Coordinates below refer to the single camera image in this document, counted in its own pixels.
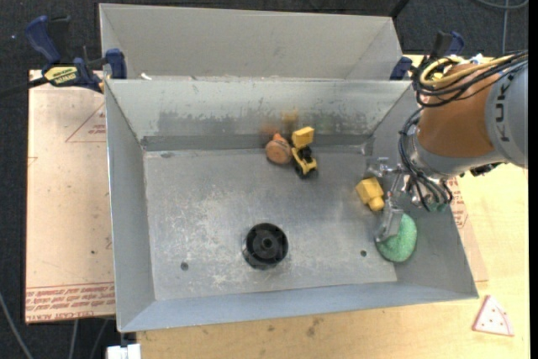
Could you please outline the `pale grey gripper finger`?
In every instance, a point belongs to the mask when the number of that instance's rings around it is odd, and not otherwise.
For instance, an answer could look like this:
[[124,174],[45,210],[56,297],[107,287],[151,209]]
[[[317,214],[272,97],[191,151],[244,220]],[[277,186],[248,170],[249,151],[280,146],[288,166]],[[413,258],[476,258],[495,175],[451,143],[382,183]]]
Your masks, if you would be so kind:
[[378,217],[378,226],[374,236],[375,241],[382,242],[385,241],[388,235],[388,230],[390,226],[390,213],[387,209],[384,209]]
[[399,232],[404,211],[401,208],[393,207],[389,209],[388,236],[395,236]]

